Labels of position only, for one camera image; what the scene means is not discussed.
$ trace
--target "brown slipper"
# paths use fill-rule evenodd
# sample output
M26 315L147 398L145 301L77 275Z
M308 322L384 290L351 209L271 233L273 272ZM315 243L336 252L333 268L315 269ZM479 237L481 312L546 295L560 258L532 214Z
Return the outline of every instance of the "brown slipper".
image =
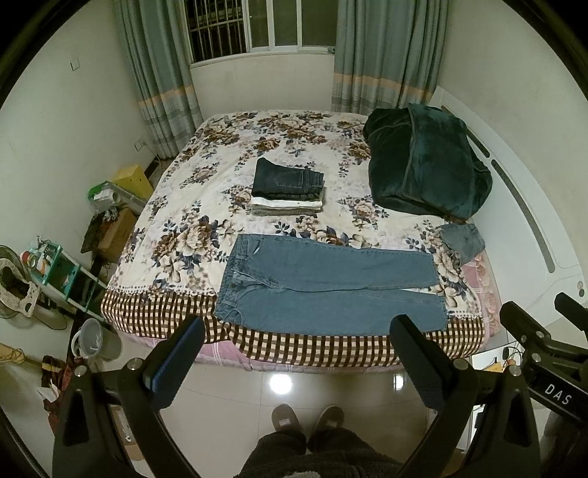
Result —
M297 430L300 431L300 422L296 413L285 403L281 403L272 412L272 423L276 431Z
M314 431L330 430L341 428L345 421L343 410L337 405L330 405L323 410L316 422Z

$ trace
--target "yellow box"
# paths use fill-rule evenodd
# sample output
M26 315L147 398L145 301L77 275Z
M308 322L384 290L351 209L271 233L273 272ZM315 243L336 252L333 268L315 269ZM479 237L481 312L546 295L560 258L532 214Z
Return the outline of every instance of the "yellow box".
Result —
M132 192L141 199L148 200L153 194L153 188L138 164L118 170L112 177L111 182Z

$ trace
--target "blue jeans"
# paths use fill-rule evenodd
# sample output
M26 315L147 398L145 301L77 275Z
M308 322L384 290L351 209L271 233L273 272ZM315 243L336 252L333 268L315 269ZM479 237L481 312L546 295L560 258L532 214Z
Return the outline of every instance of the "blue jeans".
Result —
M441 240L446 246L459 254L460 267L474 259L486 247L474 224L443 224L437 229L441 231Z
M430 254L353 249L284 235L240 234L215 315L264 332L385 336L408 315L422 332L445 329L445 301L402 290L439 282Z
M323 173L288 168L259 158L251 194L266 199L315 200L323 189Z

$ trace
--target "checkered bed skirt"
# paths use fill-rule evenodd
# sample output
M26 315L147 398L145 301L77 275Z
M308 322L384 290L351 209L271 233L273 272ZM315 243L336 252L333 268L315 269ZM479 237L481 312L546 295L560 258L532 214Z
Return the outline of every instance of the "checkered bed skirt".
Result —
M119 330L140 337L169 338L183 319L204 320L206 343L232 341L250 359L311 367L372 367L396 365L388 336L340 337L276 334L251 330L213 316L216 296L185 296L168 292L126 294L108 290L102 314ZM485 339L481 318L450 318L447 330L426 333L451 358L469 357Z

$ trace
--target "stack of folded clothes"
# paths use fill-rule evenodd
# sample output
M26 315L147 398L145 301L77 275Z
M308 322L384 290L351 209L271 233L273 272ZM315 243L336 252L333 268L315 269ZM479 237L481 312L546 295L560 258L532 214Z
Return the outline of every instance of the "stack of folded clothes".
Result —
M251 191L256 215L316 213L323 207L323 173L287 168L259 158Z

